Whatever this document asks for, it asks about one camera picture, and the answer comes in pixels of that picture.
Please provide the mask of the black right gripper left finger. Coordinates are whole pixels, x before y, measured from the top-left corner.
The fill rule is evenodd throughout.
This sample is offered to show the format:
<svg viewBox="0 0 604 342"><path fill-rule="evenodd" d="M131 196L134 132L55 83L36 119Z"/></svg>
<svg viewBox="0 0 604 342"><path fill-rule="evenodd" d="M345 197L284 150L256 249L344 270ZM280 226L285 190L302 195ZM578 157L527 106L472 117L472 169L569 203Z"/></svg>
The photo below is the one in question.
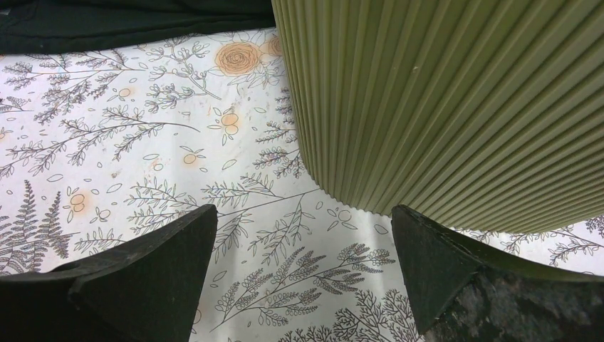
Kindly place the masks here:
<svg viewBox="0 0 604 342"><path fill-rule="evenodd" d="M203 205L48 272L1 278L3 341L187 341L217 235Z"/></svg>

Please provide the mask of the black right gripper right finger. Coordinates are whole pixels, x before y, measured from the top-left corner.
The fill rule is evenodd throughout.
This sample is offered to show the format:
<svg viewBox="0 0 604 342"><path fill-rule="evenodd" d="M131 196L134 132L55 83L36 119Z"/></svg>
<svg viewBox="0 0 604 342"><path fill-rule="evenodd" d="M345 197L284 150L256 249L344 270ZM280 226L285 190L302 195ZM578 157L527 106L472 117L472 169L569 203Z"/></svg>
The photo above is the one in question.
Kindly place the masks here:
<svg viewBox="0 0 604 342"><path fill-rule="evenodd" d="M412 314L427 341L601 341L603 278L523 259L392 209Z"/></svg>

